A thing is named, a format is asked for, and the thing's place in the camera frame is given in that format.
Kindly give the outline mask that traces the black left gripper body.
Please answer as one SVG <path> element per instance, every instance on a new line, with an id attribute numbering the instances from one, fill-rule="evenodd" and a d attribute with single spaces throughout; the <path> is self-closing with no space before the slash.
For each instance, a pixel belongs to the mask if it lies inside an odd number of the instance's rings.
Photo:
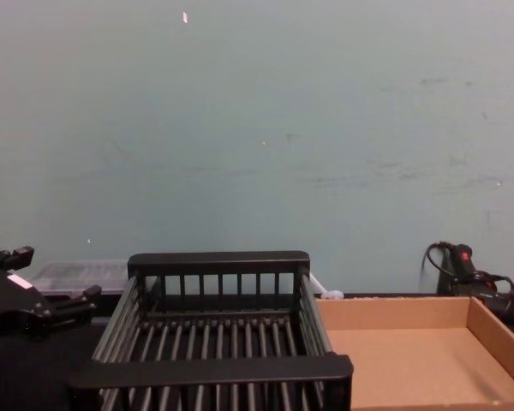
<path id="1" fill-rule="evenodd" d="M 50 304 L 30 282 L 15 273 L 30 264 L 26 259 L 0 262 L 0 337 L 17 331 L 43 337 L 51 331 Z"/>

